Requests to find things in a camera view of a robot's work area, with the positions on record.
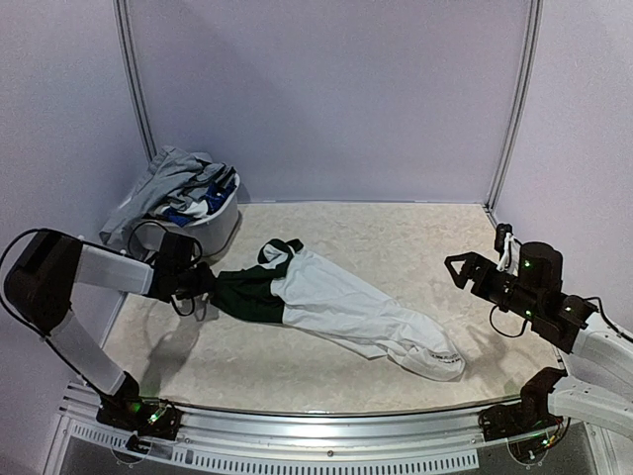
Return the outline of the white and green raglan shirt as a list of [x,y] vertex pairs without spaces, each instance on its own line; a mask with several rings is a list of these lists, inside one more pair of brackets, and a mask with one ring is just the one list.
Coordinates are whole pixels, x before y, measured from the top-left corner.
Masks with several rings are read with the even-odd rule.
[[220,272],[209,302],[240,321],[313,334],[430,380],[452,381],[465,370],[464,357],[440,324],[298,239],[273,238],[260,248],[256,265]]

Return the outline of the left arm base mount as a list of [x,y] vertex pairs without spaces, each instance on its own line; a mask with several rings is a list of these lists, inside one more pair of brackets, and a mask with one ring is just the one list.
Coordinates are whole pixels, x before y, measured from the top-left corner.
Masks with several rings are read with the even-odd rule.
[[182,417],[183,412],[165,399],[123,398],[102,400],[96,421],[129,432],[125,450],[148,454],[155,439],[176,441]]

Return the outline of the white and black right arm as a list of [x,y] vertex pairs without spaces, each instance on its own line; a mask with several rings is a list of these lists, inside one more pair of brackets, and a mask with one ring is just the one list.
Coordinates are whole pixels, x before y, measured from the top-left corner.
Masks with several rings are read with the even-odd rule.
[[[514,253],[517,269],[493,263],[476,252],[445,258],[454,284],[498,310],[513,313],[563,353],[589,361],[624,383],[632,381],[632,339],[618,330],[596,298],[562,290],[563,256],[545,242],[532,241]],[[485,440],[510,438],[542,430],[571,418],[632,435],[632,402],[615,392],[545,367],[520,390],[513,404],[479,413]]]

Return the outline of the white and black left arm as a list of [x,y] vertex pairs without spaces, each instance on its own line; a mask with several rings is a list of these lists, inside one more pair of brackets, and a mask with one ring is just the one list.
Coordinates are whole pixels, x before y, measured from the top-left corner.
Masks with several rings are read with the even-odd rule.
[[110,356],[87,317],[88,300],[137,295],[170,304],[211,292],[215,277],[191,238],[166,234],[151,261],[49,228],[14,237],[1,256],[1,305],[101,398],[126,429],[147,419],[137,381]]

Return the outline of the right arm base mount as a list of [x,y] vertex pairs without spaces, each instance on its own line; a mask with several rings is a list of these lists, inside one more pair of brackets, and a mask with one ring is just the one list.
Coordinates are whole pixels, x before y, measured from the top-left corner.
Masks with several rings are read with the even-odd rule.
[[536,415],[519,402],[498,404],[478,413],[485,441],[504,439],[511,458],[523,465],[540,463],[567,434],[570,418]]

